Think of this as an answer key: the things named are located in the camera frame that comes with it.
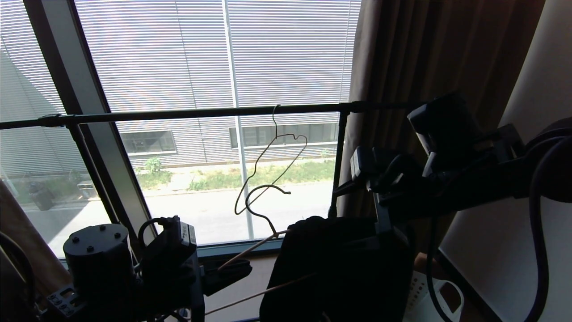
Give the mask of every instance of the road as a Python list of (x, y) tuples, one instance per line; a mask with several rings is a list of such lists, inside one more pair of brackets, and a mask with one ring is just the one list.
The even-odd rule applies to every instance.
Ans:
[[(283, 186), (290, 195), (269, 189), (253, 205), (252, 210), (272, 220), (276, 230), (285, 230), (288, 225), (314, 215), (327, 216), (332, 186), (329, 182)], [(178, 215), (181, 220), (193, 225), (200, 245), (248, 239), (246, 213), (235, 215), (238, 190), (215, 191), (194, 194), (177, 194), (146, 197), (152, 217)], [(63, 243), (74, 231), (86, 226), (109, 222), (101, 201), (86, 205), (50, 209), (27, 210), (26, 214), (38, 229), (57, 257), (63, 257)], [(252, 218), (255, 238), (272, 234), (266, 220)]]

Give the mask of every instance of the hanger hook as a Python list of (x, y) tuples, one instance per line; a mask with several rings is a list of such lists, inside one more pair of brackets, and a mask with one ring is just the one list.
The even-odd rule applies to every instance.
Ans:
[(264, 219), (266, 219), (266, 221), (268, 221), (268, 224), (270, 225), (270, 229), (272, 229), (272, 234), (274, 234), (274, 236), (277, 237), (276, 236), (277, 235), (276, 229), (274, 228), (274, 225), (272, 224), (270, 219), (268, 219), (268, 217), (266, 217), (265, 215), (261, 215), (261, 214), (258, 214), (258, 213), (255, 213), (254, 211), (252, 211), (252, 209), (250, 208), (249, 202), (248, 202), (250, 200), (250, 196), (252, 195), (252, 193), (255, 192), (256, 190), (262, 189), (262, 188), (274, 188), (274, 189), (279, 190), (281, 193), (283, 193), (285, 195), (289, 195), (290, 191), (284, 191), (284, 190), (282, 190), (282, 188), (280, 188), (279, 186), (275, 186), (274, 184), (262, 184), (256, 188), (252, 189), (251, 192), (248, 193), (247, 198), (244, 201), (246, 208), (248, 209), (248, 211), (251, 212), (251, 214), (253, 214), (257, 217), (260, 217), (260, 218), (264, 218)]

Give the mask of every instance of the brown curtain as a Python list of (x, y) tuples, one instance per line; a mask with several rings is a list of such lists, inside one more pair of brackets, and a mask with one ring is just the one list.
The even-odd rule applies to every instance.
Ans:
[(26, 253), (34, 271), (36, 290), (42, 297), (47, 297), (72, 282), (70, 274), (1, 180), (0, 231), (15, 241)]
[[(543, 5), (541, 0), (363, 0), (350, 100), (426, 101), (460, 89), (483, 130), (496, 128)], [(351, 178), (349, 158), (359, 145), (396, 148), (426, 160), (406, 111), (349, 116), (341, 182)], [(365, 191), (340, 197), (337, 208), (342, 216), (375, 215)]]

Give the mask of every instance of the laundry basket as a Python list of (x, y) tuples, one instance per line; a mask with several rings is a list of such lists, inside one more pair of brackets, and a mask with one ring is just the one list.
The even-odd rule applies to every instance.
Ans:
[[(455, 310), (451, 312), (451, 309), (445, 302), (445, 299), (441, 295), (441, 288), (445, 284), (451, 284), (459, 293), (461, 304)], [(437, 295), (437, 300), (443, 309), (443, 312), (451, 319), (453, 322), (459, 322), (461, 317), (461, 311), (463, 310), (464, 298), (463, 293), (457, 285), (449, 281), (442, 281), (433, 278), (433, 286), (435, 287), (435, 294)], [(404, 322), (441, 322), (443, 319), (439, 316), (439, 313), (433, 306), (431, 301), (431, 296), (429, 295), (429, 290), (427, 288), (427, 276), (423, 273), (413, 272), (411, 277), (411, 287), (410, 287), (409, 297), (407, 299), (407, 308), (405, 315), (403, 316)]]

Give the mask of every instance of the building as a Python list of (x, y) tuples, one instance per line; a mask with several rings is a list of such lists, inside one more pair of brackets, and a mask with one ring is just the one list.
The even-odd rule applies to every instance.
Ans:
[[(1, 5), (0, 120), (65, 113), (22, 2)], [(112, 112), (348, 101), (359, 1), (76, 0), (76, 7)], [(335, 153), (337, 113), (276, 121), (279, 133), (308, 137), (303, 156)], [(245, 158), (254, 160), (273, 138), (272, 118), (241, 122)], [(134, 167), (149, 158), (172, 167), (239, 160), (234, 117), (117, 128)], [(264, 159), (292, 158), (302, 142), (282, 138)], [(85, 170), (64, 128), (2, 131), (0, 167), (3, 176)]]

